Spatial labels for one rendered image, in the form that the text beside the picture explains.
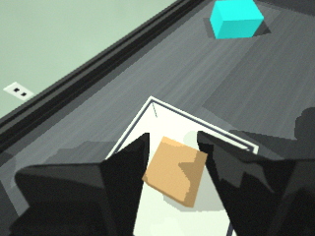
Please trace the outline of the tan wooden block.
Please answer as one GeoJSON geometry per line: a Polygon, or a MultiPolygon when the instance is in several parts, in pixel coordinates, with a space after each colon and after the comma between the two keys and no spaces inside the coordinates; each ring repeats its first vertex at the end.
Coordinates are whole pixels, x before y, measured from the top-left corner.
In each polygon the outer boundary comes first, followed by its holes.
{"type": "Polygon", "coordinates": [[[142,178],[185,207],[194,207],[208,154],[163,136],[142,178]]]}

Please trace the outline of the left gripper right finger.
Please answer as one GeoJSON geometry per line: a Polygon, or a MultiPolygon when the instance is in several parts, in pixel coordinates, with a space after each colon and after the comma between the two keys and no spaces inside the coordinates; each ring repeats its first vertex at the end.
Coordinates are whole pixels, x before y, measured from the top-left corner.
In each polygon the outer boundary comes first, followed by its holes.
{"type": "Polygon", "coordinates": [[[315,159],[271,161],[204,131],[197,144],[236,236],[277,236],[297,191],[315,186],[315,159]]]}

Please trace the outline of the cyan block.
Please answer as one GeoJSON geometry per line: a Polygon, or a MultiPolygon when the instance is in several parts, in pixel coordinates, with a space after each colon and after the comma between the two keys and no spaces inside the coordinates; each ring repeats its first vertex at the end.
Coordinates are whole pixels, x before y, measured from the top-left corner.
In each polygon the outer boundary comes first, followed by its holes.
{"type": "Polygon", "coordinates": [[[252,37],[263,20],[252,0],[216,1],[210,19],[216,39],[252,37]]]}

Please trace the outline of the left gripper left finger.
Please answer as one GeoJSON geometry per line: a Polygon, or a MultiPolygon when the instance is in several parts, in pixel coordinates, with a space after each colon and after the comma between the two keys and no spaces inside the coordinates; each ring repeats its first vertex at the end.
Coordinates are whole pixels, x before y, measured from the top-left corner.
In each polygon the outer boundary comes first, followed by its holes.
{"type": "Polygon", "coordinates": [[[150,133],[144,133],[103,163],[30,165],[18,170],[14,179],[29,206],[95,201],[108,236],[133,236],[150,144],[150,133]]]}

